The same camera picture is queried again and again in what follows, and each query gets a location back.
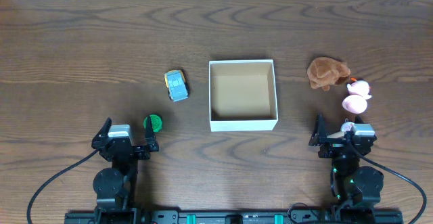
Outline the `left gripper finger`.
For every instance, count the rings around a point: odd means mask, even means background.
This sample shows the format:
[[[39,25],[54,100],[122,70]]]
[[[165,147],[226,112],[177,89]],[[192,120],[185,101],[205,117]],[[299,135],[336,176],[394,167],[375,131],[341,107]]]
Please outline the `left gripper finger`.
[[[151,116],[147,116],[144,120],[144,127],[145,127],[145,140],[148,145],[155,145],[156,144],[156,136],[154,134],[153,126],[152,126],[152,120]]]
[[[101,142],[108,137],[108,132],[110,130],[111,125],[112,125],[112,119],[108,117],[105,123],[103,124],[103,126],[101,127],[101,129],[95,135],[95,142]]]

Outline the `small wooden rattle drum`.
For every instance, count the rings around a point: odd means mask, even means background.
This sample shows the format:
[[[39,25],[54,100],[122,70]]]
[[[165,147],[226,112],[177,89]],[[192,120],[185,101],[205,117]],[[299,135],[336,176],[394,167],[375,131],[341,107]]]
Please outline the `small wooden rattle drum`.
[[[338,139],[343,138],[346,132],[350,131],[353,128],[354,122],[346,119],[344,123],[341,125],[340,130],[336,133],[332,133],[327,136],[327,138]]]

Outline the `pink duck toy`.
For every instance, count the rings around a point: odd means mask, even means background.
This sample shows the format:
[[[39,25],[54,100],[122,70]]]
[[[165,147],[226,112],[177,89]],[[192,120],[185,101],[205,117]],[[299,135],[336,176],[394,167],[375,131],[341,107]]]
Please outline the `pink duck toy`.
[[[368,107],[367,101],[372,98],[367,81],[353,79],[346,85],[348,96],[343,99],[342,107],[353,114],[362,114]]]

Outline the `brown plush toy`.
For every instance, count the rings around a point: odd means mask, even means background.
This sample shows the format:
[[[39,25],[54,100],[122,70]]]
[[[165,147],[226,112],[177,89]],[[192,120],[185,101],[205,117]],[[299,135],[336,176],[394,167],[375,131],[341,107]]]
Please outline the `brown plush toy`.
[[[331,86],[345,83],[351,75],[346,62],[328,57],[315,58],[306,73],[311,88],[322,88],[324,91],[329,91]]]

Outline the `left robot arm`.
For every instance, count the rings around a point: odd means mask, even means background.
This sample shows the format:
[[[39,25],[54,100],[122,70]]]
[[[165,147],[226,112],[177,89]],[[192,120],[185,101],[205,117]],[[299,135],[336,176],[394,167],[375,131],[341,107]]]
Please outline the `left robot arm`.
[[[97,224],[150,222],[149,215],[135,203],[138,162],[149,160],[150,154],[159,150],[151,117],[146,117],[144,123],[144,145],[134,146],[131,127],[113,125],[110,118],[92,139],[91,147],[112,164],[98,172],[93,180]]]

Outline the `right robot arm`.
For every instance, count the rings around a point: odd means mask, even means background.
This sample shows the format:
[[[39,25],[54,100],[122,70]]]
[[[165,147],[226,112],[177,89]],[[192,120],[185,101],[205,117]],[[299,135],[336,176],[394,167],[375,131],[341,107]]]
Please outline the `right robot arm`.
[[[370,153],[377,139],[370,124],[359,116],[347,131],[337,135],[327,132],[325,121],[318,114],[310,146],[319,148],[318,157],[332,160],[331,190],[338,203],[327,214],[337,223],[378,223],[374,206],[381,200],[384,175],[371,166],[361,166],[360,160]]]

